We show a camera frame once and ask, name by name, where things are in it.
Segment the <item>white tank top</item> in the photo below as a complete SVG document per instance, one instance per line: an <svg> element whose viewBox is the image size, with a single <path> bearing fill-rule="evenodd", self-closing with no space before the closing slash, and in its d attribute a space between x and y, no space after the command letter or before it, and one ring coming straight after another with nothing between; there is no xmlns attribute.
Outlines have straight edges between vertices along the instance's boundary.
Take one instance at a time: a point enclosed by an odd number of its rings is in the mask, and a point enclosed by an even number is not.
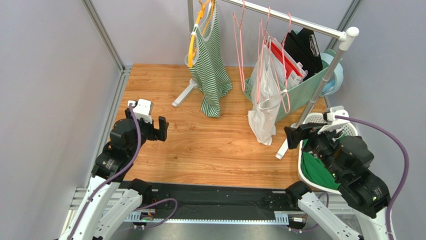
<svg viewBox="0 0 426 240"><path fill-rule="evenodd" d="M273 76L272 62L269 62L269 53L267 46L263 45L263 69L260 80L260 102L256 103L256 78L258 69L258 60L253 68L248 85L251 87L249 97L253 107L248 112L249 126L254 133L258 143L270 146L273 136L276 135L276 118L282 104L279 99L279 91Z"/></svg>

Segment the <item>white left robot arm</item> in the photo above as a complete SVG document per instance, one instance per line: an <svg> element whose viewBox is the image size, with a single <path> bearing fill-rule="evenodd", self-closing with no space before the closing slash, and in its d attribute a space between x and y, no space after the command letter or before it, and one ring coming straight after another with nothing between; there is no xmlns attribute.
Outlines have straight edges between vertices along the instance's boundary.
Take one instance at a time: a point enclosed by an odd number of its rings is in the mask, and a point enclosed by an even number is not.
<svg viewBox="0 0 426 240"><path fill-rule="evenodd" d="M109 133L109 141L96 158L83 201L76 215L61 234L61 240L109 240L128 215L139 207L153 207L152 185L135 178L110 210L107 204L122 184L127 172L146 141L167 139L169 123L158 118L159 128L143 117L130 114L118 120Z"/></svg>

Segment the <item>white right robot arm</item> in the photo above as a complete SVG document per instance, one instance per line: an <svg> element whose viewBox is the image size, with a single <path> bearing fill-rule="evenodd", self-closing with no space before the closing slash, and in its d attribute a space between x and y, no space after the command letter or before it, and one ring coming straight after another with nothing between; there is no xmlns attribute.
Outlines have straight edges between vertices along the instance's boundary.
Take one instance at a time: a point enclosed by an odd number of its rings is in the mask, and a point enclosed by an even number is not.
<svg viewBox="0 0 426 240"><path fill-rule="evenodd" d="M394 239L391 221L391 196L387 185L370 170L373 153L361 136L344 135L325 123L306 123L284 128L288 147L306 141L303 151L314 153L338 184L348 205L367 218L384 215L384 235Z"/></svg>

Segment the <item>green striped tank top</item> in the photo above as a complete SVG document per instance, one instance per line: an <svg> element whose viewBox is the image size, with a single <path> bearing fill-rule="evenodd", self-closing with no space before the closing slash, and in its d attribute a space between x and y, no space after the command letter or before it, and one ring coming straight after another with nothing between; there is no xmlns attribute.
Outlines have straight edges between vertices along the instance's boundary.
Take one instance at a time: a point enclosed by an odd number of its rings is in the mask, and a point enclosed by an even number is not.
<svg viewBox="0 0 426 240"><path fill-rule="evenodd" d="M233 89L232 81L225 69L221 55L221 36L218 20L218 3L211 15L209 25L206 19L199 23L196 32L196 55L193 67L188 66L188 54L185 63L192 79L203 93L201 111L209 118L221 116L221 98Z"/></svg>

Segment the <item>yellow plastic hanger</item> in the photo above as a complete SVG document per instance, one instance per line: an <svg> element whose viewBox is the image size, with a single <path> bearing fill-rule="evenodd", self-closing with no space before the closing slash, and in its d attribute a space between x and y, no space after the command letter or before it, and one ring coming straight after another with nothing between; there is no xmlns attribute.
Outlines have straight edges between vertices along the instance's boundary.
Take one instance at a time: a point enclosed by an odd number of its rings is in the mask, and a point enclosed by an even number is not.
<svg viewBox="0 0 426 240"><path fill-rule="evenodd" d="M215 6L216 6L216 1L215 0L206 0L205 2L203 2L202 0L198 1L200 4L200 10L197 13L197 17L194 21L194 23L189 23L190 26L193 27L192 29L192 33L190 36L190 42L189 42L189 49L188 49L188 67L192 68L194 65L194 58L196 56L197 53L197 33L196 30L199 29L199 23L200 20L205 16L205 13L207 11L209 11L209 13L207 14L208 16L208 20L207 20L207 25L209 25L210 22L210 18L215 10Z"/></svg>

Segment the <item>green plastic basket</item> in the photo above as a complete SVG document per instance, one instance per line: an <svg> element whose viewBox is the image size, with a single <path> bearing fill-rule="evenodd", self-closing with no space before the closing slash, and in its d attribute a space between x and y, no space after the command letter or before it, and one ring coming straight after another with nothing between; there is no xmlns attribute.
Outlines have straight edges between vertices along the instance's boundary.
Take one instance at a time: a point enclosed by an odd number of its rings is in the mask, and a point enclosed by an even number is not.
<svg viewBox="0 0 426 240"><path fill-rule="evenodd" d="M336 53L332 49L325 50L324 53L330 54L333 57L335 57ZM296 110L302 108L307 103L310 102L310 99L314 95L316 89L322 82L322 78L324 77L325 73L327 72L327 69L329 68L329 65L327 63L324 63L322 61L323 70L316 73L314 76L305 79L302 83L299 85L293 87L292 89L288 90L288 95L290 99L291 104L291 110L289 113L285 113L283 106L281 105L279 108L279 112L276 117L276 122L281 121L282 119L286 118Z"/></svg>

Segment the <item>green garment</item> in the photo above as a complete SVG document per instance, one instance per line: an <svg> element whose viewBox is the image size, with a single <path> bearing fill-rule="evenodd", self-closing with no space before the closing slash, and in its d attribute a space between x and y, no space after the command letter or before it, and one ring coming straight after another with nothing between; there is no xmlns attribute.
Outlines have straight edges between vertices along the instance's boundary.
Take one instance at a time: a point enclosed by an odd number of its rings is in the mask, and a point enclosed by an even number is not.
<svg viewBox="0 0 426 240"><path fill-rule="evenodd" d="M303 147L307 140L300 142L298 147L297 174L299 179L309 185L311 188L339 195L339 183L331 173L328 172L325 165L312 152L304 152Z"/></svg>

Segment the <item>white paper box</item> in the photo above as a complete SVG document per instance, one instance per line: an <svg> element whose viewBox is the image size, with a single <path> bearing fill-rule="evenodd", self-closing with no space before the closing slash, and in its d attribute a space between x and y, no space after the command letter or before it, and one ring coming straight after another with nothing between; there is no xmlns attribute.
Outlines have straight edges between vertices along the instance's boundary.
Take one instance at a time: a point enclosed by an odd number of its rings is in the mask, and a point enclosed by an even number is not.
<svg viewBox="0 0 426 240"><path fill-rule="evenodd" d="M285 77L285 86L287 90L294 88L295 86L302 83L304 80L304 76L299 76L295 71L287 71Z"/></svg>

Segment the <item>white laundry basket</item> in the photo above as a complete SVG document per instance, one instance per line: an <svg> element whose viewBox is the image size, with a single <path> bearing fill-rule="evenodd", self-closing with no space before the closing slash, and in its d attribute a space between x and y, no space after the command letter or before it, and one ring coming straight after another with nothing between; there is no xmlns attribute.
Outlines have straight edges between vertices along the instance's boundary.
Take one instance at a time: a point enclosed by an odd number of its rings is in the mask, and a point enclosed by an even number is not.
<svg viewBox="0 0 426 240"><path fill-rule="evenodd" d="M307 118L304 120L303 123L304 124L305 123L320 123L320 124L322 124L322 123L325 123L325 122L326 121L324 120L324 117L321 113L314 112L314 113L308 114ZM348 124L344 125L341 129L342 129L341 131L343 133L343 137L357 136L358 135L358 131L352 123L348 123Z"/></svg>

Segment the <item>red folder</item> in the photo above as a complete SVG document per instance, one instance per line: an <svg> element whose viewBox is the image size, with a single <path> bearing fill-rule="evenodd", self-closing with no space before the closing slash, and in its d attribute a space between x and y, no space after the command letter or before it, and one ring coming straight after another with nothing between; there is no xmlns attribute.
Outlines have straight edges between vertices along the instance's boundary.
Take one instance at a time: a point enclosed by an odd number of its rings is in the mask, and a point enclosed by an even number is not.
<svg viewBox="0 0 426 240"><path fill-rule="evenodd" d="M284 66L285 76L287 71L295 71L299 76L306 77L307 73L303 70L303 65L296 62L281 46L276 45L274 42L266 43L267 47L271 50L272 54Z"/></svg>

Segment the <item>light blue round object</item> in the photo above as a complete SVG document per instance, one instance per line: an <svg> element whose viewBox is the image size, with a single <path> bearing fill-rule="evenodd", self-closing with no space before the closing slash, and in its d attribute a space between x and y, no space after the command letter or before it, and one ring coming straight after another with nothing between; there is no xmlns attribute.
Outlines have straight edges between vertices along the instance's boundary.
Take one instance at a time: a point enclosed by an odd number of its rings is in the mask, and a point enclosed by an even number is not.
<svg viewBox="0 0 426 240"><path fill-rule="evenodd" d="M334 59L332 55L325 52L321 53L320 56L321 56L322 62L327 63L328 65L330 65L332 60ZM343 67L340 63L338 63L335 69L333 70L333 74L330 77L329 81L324 86L320 96L325 97L325 96L329 96L336 93L340 89L343 81L344 81Z"/></svg>

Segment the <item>black folder with clip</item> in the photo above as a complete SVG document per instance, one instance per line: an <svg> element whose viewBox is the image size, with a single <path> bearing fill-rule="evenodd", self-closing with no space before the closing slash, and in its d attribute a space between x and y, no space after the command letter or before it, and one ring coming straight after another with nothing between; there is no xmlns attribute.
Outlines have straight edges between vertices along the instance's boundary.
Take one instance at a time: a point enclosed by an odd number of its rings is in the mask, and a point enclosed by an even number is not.
<svg viewBox="0 0 426 240"><path fill-rule="evenodd" d="M286 34L283 43L284 50L295 62L302 64L304 71L307 71L306 79L323 70L323 63L313 30L303 28L298 33L291 30Z"/></svg>

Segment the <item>silver clothes rack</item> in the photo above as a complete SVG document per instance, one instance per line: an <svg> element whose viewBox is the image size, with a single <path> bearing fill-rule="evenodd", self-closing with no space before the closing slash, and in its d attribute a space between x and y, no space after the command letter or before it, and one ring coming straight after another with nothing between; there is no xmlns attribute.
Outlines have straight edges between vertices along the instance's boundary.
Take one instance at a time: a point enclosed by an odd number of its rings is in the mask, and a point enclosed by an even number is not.
<svg viewBox="0 0 426 240"><path fill-rule="evenodd" d="M239 7L243 7L243 9L251 10L257 13L261 13L267 16L270 16L272 18L276 18L285 22L288 22L290 24L294 24L296 26L300 26L303 28L311 29L315 32L321 33L323 35L332 37L336 39L335 41L330 41L330 44L328 47L334 47L338 42L340 43L339 48L337 49L338 55L342 55L345 53L344 51L347 51L352 44L352 42L355 40L355 35L352 36L350 34L357 33L358 29L356 27L350 27L346 32L341 31L344 28L348 26L350 21L352 20L354 14L359 9L360 4L363 2L362 0L352 0L349 4L349 7L347 8L345 14L343 15L342 20L340 21L340 24L338 25L338 29L332 29L329 27L325 27L323 25L312 23L309 21L306 21L304 19L299 19L297 17L290 16L289 13L282 13L275 10L269 10L266 7L250 3L248 1L243 0L223 0L226 3L230 3ZM189 28L190 30L195 25L194 22L194 3L193 0L187 0L187 12L188 12L188 21L189 21ZM306 107L304 108L304 111L302 112L301 116L299 117L298 121L295 123L295 126L298 127L302 124L302 122L307 118L308 114L312 111L313 107L315 106L318 98L320 97L320 94L325 87L325 85L328 83L331 74L333 74L338 62L340 59L334 59L332 60L329 69L327 70L326 74L321 80L320 85L316 88L314 94L310 98L309 102L307 103ZM191 94L191 92L196 89L198 86L194 82L194 80L191 78L189 80L189 85L186 87L186 89L172 102L172 106L179 107L183 101ZM287 152L287 140L284 141L284 143L281 145L280 149L278 150L277 154L275 155L276 158L282 159L284 155Z"/></svg>

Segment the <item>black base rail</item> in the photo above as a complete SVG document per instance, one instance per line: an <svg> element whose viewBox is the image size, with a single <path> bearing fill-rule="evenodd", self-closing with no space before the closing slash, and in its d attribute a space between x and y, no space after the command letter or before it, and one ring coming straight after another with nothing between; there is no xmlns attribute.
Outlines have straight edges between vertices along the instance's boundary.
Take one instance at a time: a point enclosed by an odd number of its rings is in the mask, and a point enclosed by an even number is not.
<svg viewBox="0 0 426 240"><path fill-rule="evenodd" d="M311 189L297 181L285 189L150 183L142 203L159 219L273 221L276 212L300 212L298 200Z"/></svg>

